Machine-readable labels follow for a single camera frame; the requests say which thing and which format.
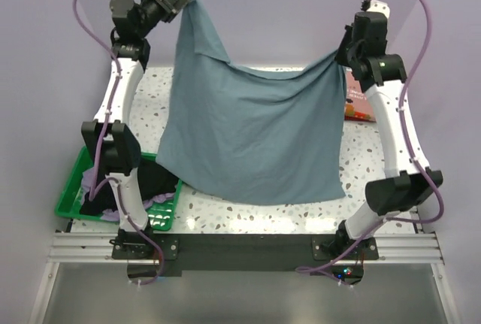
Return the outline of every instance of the green plastic bin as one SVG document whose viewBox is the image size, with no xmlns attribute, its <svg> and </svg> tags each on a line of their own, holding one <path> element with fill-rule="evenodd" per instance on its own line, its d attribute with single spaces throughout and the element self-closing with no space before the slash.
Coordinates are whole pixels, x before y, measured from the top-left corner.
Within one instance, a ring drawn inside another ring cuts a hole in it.
<svg viewBox="0 0 481 324">
<path fill-rule="evenodd" d="M 142 157 L 145 159 L 154 161 L 156 158 L 155 154 L 152 153 L 142 153 Z M 72 170 L 70 177 L 67 180 L 65 188 L 60 195 L 59 202 L 55 207 L 55 214 L 60 217 L 68 217 L 71 219 L 82 219 L 82 220 L 92 220 L 92 221 L 103 221 L 106 223 L 112 223 L 111 221 L 106 221 L 101 219 L 101 214 L 98 216 L 83 215 L 79 213 L 80 199 L 82 198 L 83 190 L 80 186 L 82 181 L 82 174 L 85 170 L 93 167 L 92 160 L 90 159 L 89 152 L 86 147 L 84 147 L 77 157 L 74 169 Z M 150 218 L 150 225 L 154 230 L 167 231 L 172 227 L 172 222 L 174 221 L 175 207 L 177 206 L 177 201 L 179 199 L 180 189 L 182 188 L 182 180 L 179 180 L 177 184 L 177 190 L 173 199 L 157 203 L 154 202 L 152 207 L 147 210 Z"/>
</svg>

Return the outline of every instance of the wire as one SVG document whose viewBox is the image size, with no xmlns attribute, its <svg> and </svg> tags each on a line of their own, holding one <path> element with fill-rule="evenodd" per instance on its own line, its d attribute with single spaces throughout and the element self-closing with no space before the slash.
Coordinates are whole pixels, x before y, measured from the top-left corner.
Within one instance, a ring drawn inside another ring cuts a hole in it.
<svg viewBox="0 0 481 324">
<path fill-rule="evenodd" d="M 127 213 L 127 210 L 123 204 L 123 200 L 122 200 L 122 193 L 120 192 L 120 187 L 118 186 L 119 184 L 119 181 L 113 177 L 107 177 L 105 178 L 102 182 L 100 182 L 100 184 L 98 186 L 96 186 L 97 184 L 97 178 L 98 178 L 98 167 L 100 165 L 100 154 L 101 154 L 101 146 L 102 146 L 102 142 L 103 142 L 103 139 L 104 139 L 104 136 L 107 132 L 107 127 L 108 127 L 108 122 L 109 122 L 109 119 L 110 119 L 110 109 L 112 108 L 112 102 L 113 102 L 113 97 L 115 96 L 115 92 L 116 92 L 116 89 L 117 87 L 119 86 L 119 81 L 120 81 L 120 75 L 122 74 L 122 68 L 120 67 L 120 62 L 118 60 L 118 58 L 115 56 L 115 53 L 113 53 L 113 51 L 109 48 L 109 46 L 107 46 L 98 36 L 96 36 L 92 31 L 90 31 L 90 29 L 87 28 L 87 26 L 85 25 L 85 23 L 82 21 L 82 19 L 80 18 L 80 15 L 78 13 L 78 8 L 77 8 L 77 3 L 78 3 L 78 0 L 74 0 L 73 3 L 72 3 L 72 8 L 74 10 L 74 15 L 75 15 L 75 19 L 77 20 L 78 24 L 80 25 L 80 27 L 82 27 L 82 29 L 91 37 L 93 38 L 98 44 L 100 44 L 102 46 L 102 48 L 104 48 L 104 50 L 106 50 L 108 52 L 108 54 L 110 55 L 110 57 L 112 58 L 112 60 L 115 62 L 115 66 L 116 66 L 116 77 L 115 77 L 115 81 L 113 82 L 113 86 L 112 86 L 112 90 L 110 91 L 110 95 L 109 95 L 109 98 L 108 98 L 108 101 L 107 101 L 107 107 L 105 108 L 105 120 L 104 120 L 104 124 L 102 125 L 102 128 L 101 128 L 101 131 L 100 131 L 100 136 L 98 137 L 98 141 L 97 141 L 97 145 L 95 147 L 95 157 L 94 157 L 94 166 L 93 166 L 93 180 L 92 180 L 92 186 L 90 187 L 90 192 L 89 192 L 89 200 L 93 200 L 94 197 L 98 194 L 98 192 L 100 191 L 100 189 L 103 187 L 103 185 L 105 185 L 108 181 L 114 181 L 115 183 L 117 183 L 117 197 L 119 199 L 119 206 L 120 206 L 120 210 L 122 211 L 122 213 L 126 216 L 127 218 L 127 221 L 129 222 L 129 224 L 132 226 L 132 228 L 134 228 L 134 230 L 147 242 L 149 243 L 150 245 L 152 245 L 154 247 L 154 249 L 157 251 L 157 253 L 159 253 L 159 264 L 160 264 L 160 268 L 159 270 L 156 272 L 156 276 L 155 277 L 152 277 L 150 278 L 149 280 L 145 280 L 145 281 L 141 281 L 139 280 L 139 285 L 147 285 L 147 284 L 150 284 L 150 283 L 153 283 L 157 280 L 157 278 L 160 276 L 160 274 L 162 273 L 163 271 L 163 268 L 164 268 L 164 254 L 162 252 L 162 249 L 160 248 L 159 245 L 156 244 L 155 241 L 153 241 L 152 239 L 150 239 L 148 236 L 146 236 L 142 230 L 134 223 L 134 221 L 130 218 L 129 216 L 129 213 Z"/>
<path fill-rule="evenodd" d="M 100 153 L 101 153 L 101 147 L 102 147 L 102 142 L 104 140 L 104 136 L 107 133 L 107 127 L 108 127 L 108 122 L 110 118 L 110 109 L 112 108 L 112 102 L 113 102 L 113 97 L 115 96 L 115 92 L 117 90 L 117 87 L 119 86 L 119 81 L 120 81 L 120 75 L 122 74 L 122 69 L 120 67 L 120 62 L 118 58 L 116 57 L 115 53 L 107 46 L 98 36 L 95 35 L 90 29 L 83 23 L 82 19 L 80 18 L 80 15 L 78 13 L 78 7 L 77 7 L 78 0 L 74 0 L 72 3 L 72 8 L 74 10 L 74 15 L 75 19 L 77 20 L 78 24 L 82 29 L 91 37 L 93 38 L 98 44 L 102 46 L 104 50 L 108 52 L 112 60 L 115 62 L 116 66 L 116 77 L 115 81 L 113 82 L 112 90 L 110 91 L 110 95 L 107 101 L 107 107 L 105 108 L 105 119 L 104 119 L 104 124 L 102 125 L 100 135 L 98 136 L 97 140 L 97 145 L 95 146 L 95 157 L 94 157 L 94 165 L 93 165 L 93 180 L 92 180 L 92 185 L 90 187 L 90 192 L 89 192 L 89 200 L 92 201 L 97 194 L 97 190 L 95 190 L 95 186 L 97 184 L 97 178 L 98 178 L 98 167 L 100 165 Z M 105 184 L 105 180 L 102 181 L 102 183 L 99 184 L 99 186 L 103 186 Z"/>
<path fill-rule="evenodd" d="M 426 50 L 428 49 L 429 41 L 431 40 L 431 31 L 432 31 L 432 21 L 431 21 L 431 12 L 429 11 L 429 7 L 426 3 L 425 0 L 419 0 L 421 3 L 421 6 L 425 12 L 426 16 L 426 35 L 424 42 L 422 44 L 422 48 L 419 51 L 419 54 L 416 58 L 416 61 L 413 64 L 413 68 L 411 69 L 411 72 L 406 79 L 406 82 L 404 83 L 404 87 L 401 90 L 401 95 L 399 98 L 399 105 L 398 105 L 398 112 L 399 112 L 399 120 L 401 121 L 401 128 L 403 132 L 403 137 L 404 137 L 404 142 L 406 143 L 407 150 L 410 154 L 410 159 L 413 162 L 413 164 L 416 166 L 417 170 L 419 173 L 425 178 L 425 180 L 428 182 L 428 185 L 431 187 L 433 190 L 433 193 L 436 195 L 437 202 L 439 204 L 439 211 L 436 216 L 426 219 L 426 220 L 413 220 L 413 219 L 404 219 L 404 218 L 397 218 L 397 217 L 386 217 L 384 220 L 380 220 L 377 223 L 374 223 L 371 227 L 369 227 L 359 238 L 357 238 L 351 246 L 349 246 L 343 253 L 341 253 L 337 258 L 331 260 L 330 262 L 321 265 L 316 268 L 311 268 L 307 266 L 301 266 L 296 268 L 295 270 L 298 273 L 305 273 L 305 274 L 310 274 L 310 273 L 321 273 L 321 274 L 327 274 L 325 269 L 331 267 L 334 265 L 336 262 L 342 260 L 344 257 L 346 257 L 351 251 L 353 251 L 360 243 L 363 241 L 371 232 L 376 231 L 380 226 L 383 225 L 385 221 L 400 221 L 404 223 L 414 223 L 414 224 L 428 224 L 428 223 L 433 223 L 437 220 L 439 220 L 443 214 L 444 214 L 444 200 L 443 196 L 441 195 L 440 190 L 437 188 L 436 184 L 434 181 L 429 177 L 428 173 L 426 170 L 419 164 L 419 162 L 416 159 L 416 154 L 413 149 L 413 144 L 411 142 L 410 136 L 409 136 L 409 131 L 407 129 L 407 123 L 406 123 L 406 117 L 404 115 L 404 98 L 406 97 L 407 94 L 407 89 L 409 88 L 411 81 L 413 79 L 414 74 L 416 73 L 417 68 L 419 67 L 419 64 L 422 61 L 422 58 L 425 55 Z"/>
</svg>

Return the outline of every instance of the blue-gray fabric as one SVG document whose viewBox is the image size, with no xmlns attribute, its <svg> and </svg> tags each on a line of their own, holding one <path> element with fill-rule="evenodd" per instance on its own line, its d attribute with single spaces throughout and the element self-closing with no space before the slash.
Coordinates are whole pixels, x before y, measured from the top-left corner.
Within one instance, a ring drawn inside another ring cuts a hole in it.
<svg viewBox="0 0 481 324">
<path fill-rule="evenodd" d="M 196 0 L 182 15 L 156 161 L 197 190 L 229 201 L 340 198 L 345 100 L 344 70 L 333 53 L 294 72 L 233 64 Z"/>
</svg>

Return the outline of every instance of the purple cable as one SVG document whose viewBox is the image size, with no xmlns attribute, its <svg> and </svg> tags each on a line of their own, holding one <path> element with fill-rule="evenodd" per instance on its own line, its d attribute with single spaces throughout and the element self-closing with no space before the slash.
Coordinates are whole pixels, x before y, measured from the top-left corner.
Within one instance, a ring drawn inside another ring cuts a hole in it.
<svg viewBox="0 0 481 324">
<path fill-rule="evenodd" d="M 139 280 L 138 283 L 139 285 L 148 285 L 148 284 L 151 284 L 151 283 L 154 283 L 155 281 L 157 281 L 157 278 L 160 277 L 160 274 L 164 271 L 164 252 L 162 251 L 162 249 L 160 248 L 159 245 L 157 245 L 157 243 L 155 241 L 153 241 L 151 238 L 149 238 L 147 235 L 145 235 L 142 230 L 137 226 L 137 224 L 134 223 L 134 220 L 132 220 L 129 216 L 129 214 L 127 213 L 127 210 L 126 210 L 126 207 L 125 205 L 123 204 L 123 199 L 122 199 L 122 193 L 120 192 L 120 186 L 118 186 L 119 184 L 119 181 L 114 178 L 114 177 L 107 177 L 104 181 L 113 181 L 114 183 L 117 184 L 117 187 L 116 187 L 116 190 L 117 190 L 117 197 L 119 198 L 119 206 L 120 206 L 120 210 L 122 211 L 122 213 L 127 217 L 127 221 L 129 222 L 130 225 L 132 225 L 132 228 L 134 228 L 134 230 L 147 242 L 149 243 L 150 245 L 152 245 L 154 247 L 155 250 L 157 250 L 157 253 L 159 254 L 159 264 L 160 264 L 160 268 L 159 270 L 156 272 L 156 275 L 154 277 L 151 277 L 150 279 L 147 279 L 147 280 Z"/>
<path fill-rule="evenodd" d="M 75 19 L 77 20 L 78 24 L 82 29 L 91 37 L 93 38 L 98 44 L 100 44 L 104 50 L 108 52 L 112 60 L 115 62 L 115 66 L 117 69 L 117 74 L 115 77 L 115 81 L 113 82 L 112 86 L 112 91 L 110 91 L 110 96 L 107 101 L 107 107 L 105 108 L 105 119 L 104 119 L 104 124 L 102 125 L 101 131 L 100 131 L 100 136 L 98 137 L 97 145 L 95 147 L 95 158 L 94 158 L 94 174 L 93 174 L 93 181 L 92 181 L 92 186 L 90 187 L 90 192 L 89 192 L 89 200 L 93 200 L 95 197 L 95 194 L 97 190 L 95 190 L 95 185 L 97 184 L 97 176 L 98 176 L 98 167 L 100 165 L 100 152 L 101 152 L 101 147 L 102 147 L 102 141 L 104 139 L 105 133 L 107 132 L 107 127 L 108 127 L 108 120 L 110 118 L 110 109 L 112 107 L 112 102 L 113 102 L 113 97 L 115 96 L 115 92 L 117 89 L 117 86 L 119 86 L 119 81 L 120 81 L 120 74 L 122 72 L 122 69 L 120 67 L 120 62 L 115 56 L 115 53 L 107 46 L 102 40 L 97 37 L 92 31 L 90 31 L 85 23 L 83 23 L 82 19 L 80 18 L 80 15 L 78 14 L 78 9 L 77 9 L 77 2 L 78 0 L 74 0 L 72 4 L 72 8 L 74 10 L 74 15 Z"/>
<path fill-rule="evenodd" d="M 444 214 L 444 200 L 443 196 L 441 195 L 440 190 L 436 187 L 436 184 L 434 181 L 429 177 L 428 173 L 426 170 L 419 164 L 419 162 L 416 160 L 416 154 L 413 149 L 413 144 L 411 143 L 411 139 L 409 137 L 409 132 L 407 130 L 407 124 L 406 124 L 406 117 L 404 115 L 404 98 L 406 97 L 407 94 L 407 89 L 411 83 L 411 80 L 413 79 L 413 75 L 416 73 L 417 68 L 419 67 L 419 64 L 422 61 L 422 57 L 424 56 L 426 50 L 428 49 L 429 41 L 431 40 L 431 31 L 432 31 L 432 21 L 431 21 L 431 12 L 429 11 L 429 7 L 426 3 L 425 0 L 419 0 L 421 3 L 422 8 L 424 9 L 425 16 L 426 16 L 426 36 L 424 43 L 422 44 L 422 48 L 419 51 L 419 55 L 416 58 L 416 61 L 414 62 L 413 68 L 411 69 L 411 72 L 409 74 L 409 77 L 406 79 L 406 82 L 404 84 L 403 89 L 401 90 L 401 97 L 399 98 L 399 120 L 401 121 L 401 129 L 403 132 L 404 136 L 404 141 L 406 142 L 407 150 L 410 154 L 411 160 L 413 160 L 414 165 L 416 168 L 419 170 L 421 175 L 425 178 L 425 180 L 428 182 L 429 186 L 433 190 L 433 193 L 436 195 L 437 201 L 439 203 L 439 211 L 435 217 L 432 217 L 430 219 L 426 220 L 413 220 L 413 219 L 404 219 L 404 218 L 397 218 L 397 217 L 386 217 L 386 221 L 401 221 L 403 223 L 414 223 L 414 224 L 429 224 L 433 223 L 437 220 L 439 220 L 443 214 Z M 327 264 L 321 265 L 316 268 L 311 268 L 307 266 L 300 266 L 296 268 L 295 270 L 298 273 L 305 273 L 305 274 L 310 274 L 310 273 L 321 273 L 324 274 L 325 276 L 331 277 L 335 280 L 337 280 L 336 277 L 333 275 L 329 274 L 325 269 L 331 267 L 334 265 L 336 262 L 344 259 L 351 251 L 353 251 L 361 241 L 363 241 L 372 231 L 377 230 L 381 225 L 383 224 L 383 221 L 379 221 L 378 223 L 373 224 L 369 229 L 365 231 L 364 234 L 362 234 L 358 239 L 352 243 L 350 247 L 346 249 L 342 254 L 340 254 L 337 258 L 331 260 Z"/>
</svg>

